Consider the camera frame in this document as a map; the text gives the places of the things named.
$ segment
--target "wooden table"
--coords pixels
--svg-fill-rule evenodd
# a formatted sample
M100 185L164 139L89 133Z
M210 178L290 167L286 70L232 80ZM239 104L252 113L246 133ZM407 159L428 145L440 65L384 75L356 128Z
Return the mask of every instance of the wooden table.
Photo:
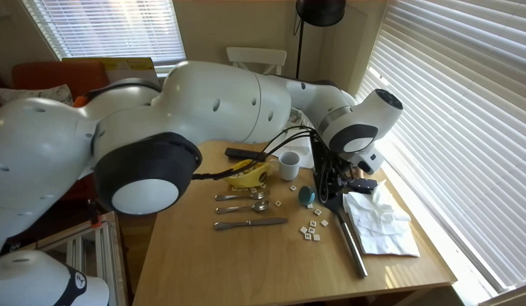
M231 163L226 147L260 150L261 145L208 142L199 146L199 173L218 172ZM456 281L418 222L411 228L421 256L364 255L368 277L356 275L354 262L339 222L320 204L319 217L297 203L295 184L313 186L311 171L301 169L292 182L278 174L267 179L271 204L262 213L243 211L217 215L217 207L251 205L254 200L215 201L216 194L235 193L224 180L193 181L184 196L158 214L134 305L287 305L336 300L450 285ZM388 182L397 202L409 209ZM215 231L217 221L246 221L287 217L288 223ZM320 221L329 225L323 228ZM306 241L299 232L318 222L321 241Z

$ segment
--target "yellow bowl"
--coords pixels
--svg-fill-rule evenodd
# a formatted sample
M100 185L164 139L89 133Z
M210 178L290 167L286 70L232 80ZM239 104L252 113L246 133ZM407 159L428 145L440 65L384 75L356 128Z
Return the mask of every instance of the yellow bowl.
M251 159L241 161L232 166L232 169L236 170L238 168L244 167L251 161ZM228 176L227 178L224 178L224 180L237 188L250 188L261 186L261 184L265 182L265 179L267 179L267 176L269 175L269 163L257 163L250 169L247 169L239 174L235 174L234 176Z

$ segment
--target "window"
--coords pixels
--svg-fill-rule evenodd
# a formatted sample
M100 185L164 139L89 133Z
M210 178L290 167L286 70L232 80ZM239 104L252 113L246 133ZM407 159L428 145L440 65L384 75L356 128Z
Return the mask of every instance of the window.
M526 282L526 0L391 0L356 95L404 112L378 145L493 287Z
M58 58L185 60L171 0L23 0Z

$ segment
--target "white robot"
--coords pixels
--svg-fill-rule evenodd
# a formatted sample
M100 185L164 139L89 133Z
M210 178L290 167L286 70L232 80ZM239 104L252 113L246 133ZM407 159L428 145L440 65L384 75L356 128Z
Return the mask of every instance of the white robot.
M199 143L262 143L301 109L325 145L348 156L366 149L403 109L376 90L351 106L348 93L208 62L182 62L160 91L126 79L88 94L85 107L42 98L0 108L0 250L78 178L94 171L101 201L144 215L183 195L203 156ZM106 305L108 287L43 252L0 257L0 305Z

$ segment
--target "white chair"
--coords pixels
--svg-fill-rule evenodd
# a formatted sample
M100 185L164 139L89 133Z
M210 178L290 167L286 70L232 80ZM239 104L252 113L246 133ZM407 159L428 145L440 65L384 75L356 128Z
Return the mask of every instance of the white chair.
M257 64L269 65L264 75L276 68L276 74L282 75L282 67L286 62L288 53L284 50L261 49L261 48L242 48L227 47L227 56L234 67L240 67L249 70L245 62L255 62Z

